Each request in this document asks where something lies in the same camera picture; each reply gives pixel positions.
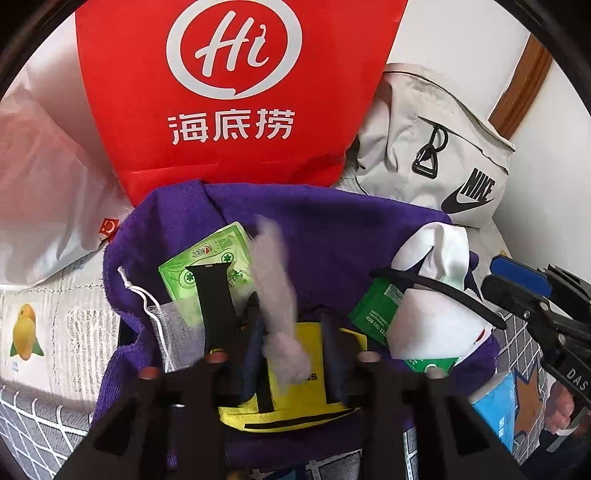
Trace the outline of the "person's right hand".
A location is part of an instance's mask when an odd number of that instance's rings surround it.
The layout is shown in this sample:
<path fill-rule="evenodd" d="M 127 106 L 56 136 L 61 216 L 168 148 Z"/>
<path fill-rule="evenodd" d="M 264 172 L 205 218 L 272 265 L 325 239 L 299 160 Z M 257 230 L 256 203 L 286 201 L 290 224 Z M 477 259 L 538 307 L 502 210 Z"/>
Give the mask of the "person's right hand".
<path fill-rule="evenodd" d="M 567 429 L 574 411 L 574 399 L 570 391 L 556 381 L 546 402 L 545 426 L 551 434 Z"/>

